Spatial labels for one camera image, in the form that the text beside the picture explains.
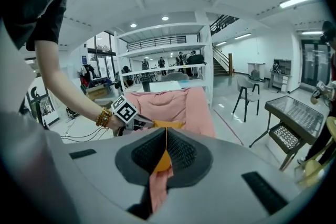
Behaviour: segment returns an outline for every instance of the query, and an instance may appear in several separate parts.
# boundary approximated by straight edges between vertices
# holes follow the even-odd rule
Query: tiled floor
[[[263,83],[260,85],[260,107],[259,115],[256,115],[257,103],[250,103],[248,105],[247,119],[244,123],[244,102],[240,101],[235,115],[232,115],[232,111],[236,104],[239,92],[237,90],[236,78],[229,77],[215,77],[214,78],[214,96],[213,105],[211,108],[211,115],[215,125],[215,130],[218,139],[226,140],[232,143],[240,144],[246,147],[248,150],[252,150],[255,154],[260,156],[271,165],[279,168],[283,160],[285,159],[285,153],[275,142],[266,135],[261,140],[253,145],[249,149],[249,145],[258,136],[260,136],[267,127],[268,111],[264,109],[265,102],[279,98],[283,96],[282,93],[277,93],[275,89],[268,90],[264,87]],[[314,108],[324,116],[328,114],[328,108],[326,105],[319,101],[318,104],[312,105],[310,103],[310,93],[298,89],[290,94],[291,97],[298,101]],[[270,126],[277,124],[279,120],[272,116]],[[53,131],[58,132],[60,135],[65,135],[67,138],[75,141],[86,141],[88,139],[107,139],[113,137],[112,131],[101,130],[97,135],[89,135],[98,128],[95,122],[87,120],[86,118],[79,116],[75,120],[60,121],[51,126]],[[64,143],[74,143],[74,141],[63,139]],[[297,154],[295,159],[285,170],[285,173],[291,177],[294,177],[294,168],[297,166],[297,158],[305,157],[309,149],[309,145],[305,145]]]

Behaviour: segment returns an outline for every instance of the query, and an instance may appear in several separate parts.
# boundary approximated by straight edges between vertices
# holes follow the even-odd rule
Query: black table
[[[287,154],[280,170],[284,170],[304,144],[312,145],[320,133],[323,115],[292,97],[284,96],[266,102],[269,111],[267,130],[249,146],[269,133],[270,137]],[[280,119],[269,128],[271,114]]]

